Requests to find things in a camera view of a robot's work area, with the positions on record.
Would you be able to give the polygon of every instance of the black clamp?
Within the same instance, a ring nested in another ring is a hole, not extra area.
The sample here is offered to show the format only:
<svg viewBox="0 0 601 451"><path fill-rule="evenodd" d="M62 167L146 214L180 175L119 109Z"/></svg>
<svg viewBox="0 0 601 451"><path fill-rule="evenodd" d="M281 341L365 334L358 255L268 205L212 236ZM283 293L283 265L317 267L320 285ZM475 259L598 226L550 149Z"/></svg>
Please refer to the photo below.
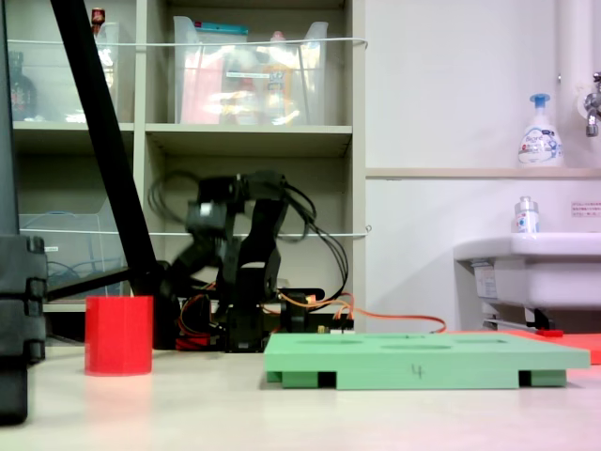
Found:
<svg viewBox="0 0 601 451"><path fill-rule="evenodd" d="M0 424L27 417L27 368L44 360L47 278L41 238L0 235Z"/></svg>

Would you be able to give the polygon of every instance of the faucet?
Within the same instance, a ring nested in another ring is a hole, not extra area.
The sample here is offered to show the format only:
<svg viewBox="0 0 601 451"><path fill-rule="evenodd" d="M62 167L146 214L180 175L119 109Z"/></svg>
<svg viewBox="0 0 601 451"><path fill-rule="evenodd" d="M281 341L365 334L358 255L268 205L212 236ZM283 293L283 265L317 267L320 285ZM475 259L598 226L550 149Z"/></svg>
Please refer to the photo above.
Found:
<svg viewBox="0 0 601 451"><path fill-rule="evenodd" d="M597 116L599 108L601 108L601 72L593 74L593 80L596 84L596 92L586 96L584 107L586 108L586 135L594 137L599 134L599 126L597 125Z"/></svg>

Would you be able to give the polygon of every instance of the white table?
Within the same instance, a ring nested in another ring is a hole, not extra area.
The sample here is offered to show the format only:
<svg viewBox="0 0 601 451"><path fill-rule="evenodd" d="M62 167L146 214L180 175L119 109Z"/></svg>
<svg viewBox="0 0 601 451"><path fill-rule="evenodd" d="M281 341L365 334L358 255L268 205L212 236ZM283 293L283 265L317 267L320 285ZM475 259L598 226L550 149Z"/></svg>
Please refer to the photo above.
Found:
<svg viewBox="0 0 601 451"><path fill-rule="evenodd" d="M262 363L164 351L152 375L93 378L82 348L50 348L0 450L601 450L601 366L567 388L337 392L267 386Z"/></svg>

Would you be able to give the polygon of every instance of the white label sticker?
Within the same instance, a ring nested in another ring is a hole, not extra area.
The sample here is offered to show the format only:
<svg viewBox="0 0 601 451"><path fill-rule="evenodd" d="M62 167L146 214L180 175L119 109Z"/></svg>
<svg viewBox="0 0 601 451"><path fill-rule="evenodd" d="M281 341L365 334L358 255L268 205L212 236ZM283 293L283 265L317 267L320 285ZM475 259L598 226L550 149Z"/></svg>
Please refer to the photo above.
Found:
<svg viewBox="0 0 601 451"><path fill-rule="evenodd" d="M270 78L268 73L253 73L253 72L226 72L225 76L230 78Z"/></svg>
<svg viewBox="0 0 601 451"><path fill-rule="evenodd" d="M601 202L572 202L573 218L601 217Z"/></svg>
<svg viewBox="0 0 601 451"><path fill-rule="evenodd" d="M476 290L481 298L497 299L497 280L492 266L474 268L476 274Z"/></svg>

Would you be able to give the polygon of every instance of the shelf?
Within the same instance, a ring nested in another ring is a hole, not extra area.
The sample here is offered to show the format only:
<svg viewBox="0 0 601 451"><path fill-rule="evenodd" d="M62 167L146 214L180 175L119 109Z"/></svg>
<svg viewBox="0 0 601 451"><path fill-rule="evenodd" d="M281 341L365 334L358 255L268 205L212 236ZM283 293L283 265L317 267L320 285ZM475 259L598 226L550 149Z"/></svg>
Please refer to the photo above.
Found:
<svg viewBox="0 0 601 451"><path fill-rule="evenodd" d="M123 144L133 153L133 124L119 124ZM14 122L15 148L21 155L92 155L87 124Z"/></svg>
<svg viewBox="0 0 601 451"><path fill-rule="evenodd" d="M167 0L176 7L256 9L340 9L345 0Z"/></svg>
<svg viewBox="0 0 601 451"><path fill-rule="evenodd" d="M601 179L601 168L533 167L391 167L368 168L367 179Z"/></svg>
<svg viewBox="0 0 601 451"><path fill-rule="evenodd" d="M172 156L337 158L347 152L352 127L147 124L146 134Z"/></svg>

